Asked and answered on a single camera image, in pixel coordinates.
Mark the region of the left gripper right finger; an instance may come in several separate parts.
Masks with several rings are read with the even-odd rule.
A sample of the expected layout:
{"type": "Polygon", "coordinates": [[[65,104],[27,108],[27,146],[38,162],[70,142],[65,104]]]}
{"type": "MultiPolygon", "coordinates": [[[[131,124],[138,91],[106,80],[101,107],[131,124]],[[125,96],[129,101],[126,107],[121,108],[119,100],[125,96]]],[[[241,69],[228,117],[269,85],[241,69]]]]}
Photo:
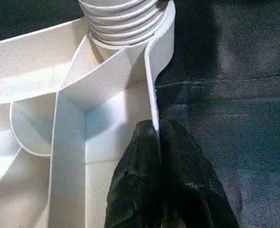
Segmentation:
{"type": "Polygon", "coordinates": [[[181,124],[162,120],[160,145],[168,206],[186,227],[239,227],[212,164],[193,136],[181,124]]]}

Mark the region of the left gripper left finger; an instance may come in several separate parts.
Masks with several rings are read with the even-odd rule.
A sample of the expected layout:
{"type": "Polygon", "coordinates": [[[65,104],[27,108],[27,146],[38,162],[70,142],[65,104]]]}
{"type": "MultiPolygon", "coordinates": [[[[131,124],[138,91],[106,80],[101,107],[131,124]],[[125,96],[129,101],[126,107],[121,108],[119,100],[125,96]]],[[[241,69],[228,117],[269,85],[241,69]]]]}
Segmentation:
{"type": "Polygon", "coordinates": [[[162,223],[159,145],[151,120],[139,122],[117,164],[107,195],[106,228],[158,228],[162,223]]]}

